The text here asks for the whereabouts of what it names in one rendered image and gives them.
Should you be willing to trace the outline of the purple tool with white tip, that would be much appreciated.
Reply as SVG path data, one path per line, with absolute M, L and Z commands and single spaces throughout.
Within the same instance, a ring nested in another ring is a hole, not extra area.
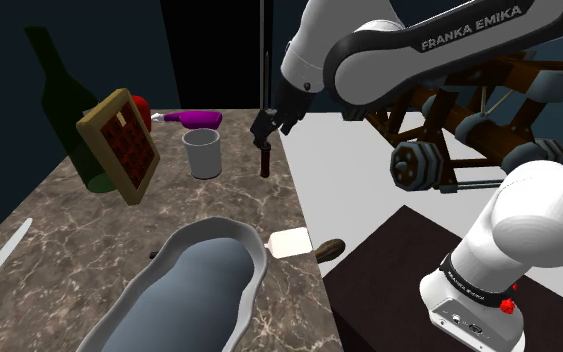
M 183 111 L 176 113 L 154 113 L 153 122 L 179 122 L 187 129 L 217 129 L 223 119 L 220 112 L 215 111 Z

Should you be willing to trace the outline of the white cup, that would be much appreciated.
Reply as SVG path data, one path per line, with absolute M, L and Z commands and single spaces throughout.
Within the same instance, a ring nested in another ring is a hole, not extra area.
M 216 130 L 189 130 L 183 135 L 182 142 L 194 178 L 213 179 L 222 172 L 220 134 Z

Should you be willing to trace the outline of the red round object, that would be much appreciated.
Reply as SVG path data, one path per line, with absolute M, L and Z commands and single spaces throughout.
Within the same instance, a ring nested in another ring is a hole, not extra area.
M 147 130 L 151 131 L 151 110 L 148 102 L 143 97 L 137 95 L 132 95 L 132 100 L 134 101 Z

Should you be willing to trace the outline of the wooden framed brown board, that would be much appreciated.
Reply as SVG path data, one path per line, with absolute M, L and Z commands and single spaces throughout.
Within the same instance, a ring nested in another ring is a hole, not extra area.
M 76 128 L 128 205 L 141 202 L 160 154 L 128 89 L 112 92 Z

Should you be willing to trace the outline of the dark robot stand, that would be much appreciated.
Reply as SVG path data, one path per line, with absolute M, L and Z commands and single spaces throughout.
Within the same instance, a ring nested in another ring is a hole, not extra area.
M 458 236 L 401 207 L 324 277 L 343 352 L 473 352 L 429 320 L 420 280 Z M 563 297 L 518 281 L 525 352 L 563 352 Z

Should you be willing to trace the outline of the grey oval dish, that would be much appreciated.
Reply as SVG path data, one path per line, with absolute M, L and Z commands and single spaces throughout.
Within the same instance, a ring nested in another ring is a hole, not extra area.
M 268 258 L 250 225 L 210 217 L 175 231 L 76 352 L 234 352 Z

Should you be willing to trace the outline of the dark green wine bottle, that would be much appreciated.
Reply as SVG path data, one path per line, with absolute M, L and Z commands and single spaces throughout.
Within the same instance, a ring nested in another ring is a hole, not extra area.
M 76 128 L 84 112 L 98 104 L 97 98 L 67 72 L 45 27 L 27 26 L 24 32 L 45 74 L 43 112 L 79 177 L 90 192 L 113 191 L 114 184 Z

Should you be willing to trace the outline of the white table knife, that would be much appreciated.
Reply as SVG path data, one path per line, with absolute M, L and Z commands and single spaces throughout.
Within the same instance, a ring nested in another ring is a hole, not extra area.
M 8 241 L 0 249 L 0 267 L 5 263 L 11 253 L 16 249 L 32 225 L 33 219 L 27 218 L 22 225 L 13 233 Z

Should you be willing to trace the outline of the brown wooden frame, grey wheels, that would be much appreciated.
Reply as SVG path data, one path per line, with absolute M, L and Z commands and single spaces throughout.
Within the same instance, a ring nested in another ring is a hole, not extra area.
M 511 121 L 498 125 L 488 99 L 498 87 L 525 100 Z M 539 61 L 533 52 L 500 56 L 422 83 L 391 108 L 366 114 L 392 146 L 390 173 L 405 191 L 455 193 L 499 186 L 497 180 L 460 181 L 461 168 L 498 167 L 510 173 L 534 160 L 563 164 L 563 147 L 537 138 L 532 125 L 549 103 L 563 101 L 563 61 Z

